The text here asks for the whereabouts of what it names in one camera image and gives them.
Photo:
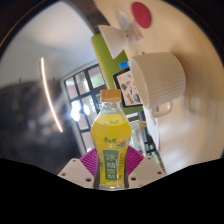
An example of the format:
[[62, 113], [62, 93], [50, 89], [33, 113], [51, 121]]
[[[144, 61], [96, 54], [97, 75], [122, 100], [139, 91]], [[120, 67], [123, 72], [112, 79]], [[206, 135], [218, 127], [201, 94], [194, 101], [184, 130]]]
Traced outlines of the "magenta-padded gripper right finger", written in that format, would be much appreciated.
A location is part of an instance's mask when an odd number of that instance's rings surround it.
[[129, 146], [126, 154], [125, 187], [140, 188], [166, 176], [152, 156], [144, 157]]

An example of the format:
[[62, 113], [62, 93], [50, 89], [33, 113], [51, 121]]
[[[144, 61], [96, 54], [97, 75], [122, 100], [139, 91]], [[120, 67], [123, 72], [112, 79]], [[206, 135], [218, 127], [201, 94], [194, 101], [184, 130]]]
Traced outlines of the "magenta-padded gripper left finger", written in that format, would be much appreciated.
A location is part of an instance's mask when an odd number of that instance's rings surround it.
[[80, 159], [72, 158], [59, 172], [59, 177], [84, 188], [99, 187], [99, 162], [96, 149], [92, 149]]

